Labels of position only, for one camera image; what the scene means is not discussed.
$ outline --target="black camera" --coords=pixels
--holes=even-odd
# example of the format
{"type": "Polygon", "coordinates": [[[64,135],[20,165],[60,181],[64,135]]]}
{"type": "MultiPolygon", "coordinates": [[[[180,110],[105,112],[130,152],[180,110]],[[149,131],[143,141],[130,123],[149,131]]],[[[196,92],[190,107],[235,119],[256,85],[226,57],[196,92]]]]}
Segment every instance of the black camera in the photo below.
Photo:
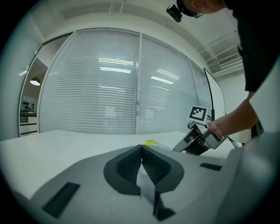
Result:
{"type": "Polygon", "coordinates": [[[183,15],[181,11],[176,7],[176,5],[169,6],[166,11],[177,23],[182,21],[183,15]]]}

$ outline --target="person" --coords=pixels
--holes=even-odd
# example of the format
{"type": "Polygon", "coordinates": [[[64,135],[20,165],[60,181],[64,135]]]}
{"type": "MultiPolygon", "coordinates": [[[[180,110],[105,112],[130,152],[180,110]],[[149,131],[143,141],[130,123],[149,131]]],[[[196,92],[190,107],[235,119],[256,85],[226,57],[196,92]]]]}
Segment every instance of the person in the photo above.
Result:
{"type": "Polygon", "coordinates": [[[259,121],[249,100],[269,74],[280,52],[278,31],[274,31],[278,27],[277,14],[272,12],[271,4],[253,0],[177,0],[180,11],[188,16],[198,18],[197,15],[228,8],[233,10],[238,21],[238,51],[243,59],[248,97],[230,114],[208,123],[209,130],[220,138],[249,129],[259,121]]]}

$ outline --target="window blind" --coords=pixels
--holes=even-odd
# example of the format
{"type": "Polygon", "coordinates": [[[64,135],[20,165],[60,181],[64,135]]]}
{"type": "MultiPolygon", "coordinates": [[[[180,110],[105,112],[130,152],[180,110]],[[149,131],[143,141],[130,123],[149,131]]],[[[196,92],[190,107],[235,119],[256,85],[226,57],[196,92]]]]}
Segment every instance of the window blind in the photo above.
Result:
{"type": "Polygon", "coordinates": [[[188,113],[197,105],[188,59],[146,36],[141,56],[137,133],[188,132],[188,113]]]}
{"type": "Polygon", "coordinates": [[[193,61],[189,61],[192,67],[193,77],[196,83],[198,106],[207,107],[209,109],[208,115],[212,116],[212,99],[206,74],[193,61]]]}
{"type": "Polygon", "coordinates": [[[40,132],[135,134],[139,42],[117,30],[76,32],[47,74],[40,132]]]}

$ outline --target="person's arm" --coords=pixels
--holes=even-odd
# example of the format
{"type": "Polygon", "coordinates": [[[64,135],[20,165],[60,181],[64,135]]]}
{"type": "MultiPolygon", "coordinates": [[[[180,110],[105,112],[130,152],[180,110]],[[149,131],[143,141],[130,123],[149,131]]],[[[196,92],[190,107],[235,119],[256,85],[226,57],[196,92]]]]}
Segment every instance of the person's arm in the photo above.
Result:
{"type": "Polygon", "coordinates": [[[221,138],[253,127],[259,120],[249,103],[249,99],[253,95],[254,92],[249,92],[248,97],[236,110],[208,123],[209,130],[221,138]]]}

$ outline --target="black slot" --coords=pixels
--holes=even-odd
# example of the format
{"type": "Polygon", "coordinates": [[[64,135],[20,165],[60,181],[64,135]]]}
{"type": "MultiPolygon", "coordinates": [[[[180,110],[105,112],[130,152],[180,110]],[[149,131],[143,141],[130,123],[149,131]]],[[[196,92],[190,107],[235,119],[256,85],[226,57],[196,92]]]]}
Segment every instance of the black slot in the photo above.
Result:
{"type": "Polygon", "coordinates": [[[76,191],[79,189],[79,187],[79,184],[68,182],[51,198],[51,200],[42,209],[49,215],[58,219],[76,191]]]}
{"type": "Polygon", "coordinates": [[[218,166],[218,165],[214,165],[214,164],[210,164],[210,163],[202,163],[202,164],[200,164],[200,166],[207,168],[207,169],[216,170],[216,171],[220,171],[222,169],[222,166],[218,166]]]}

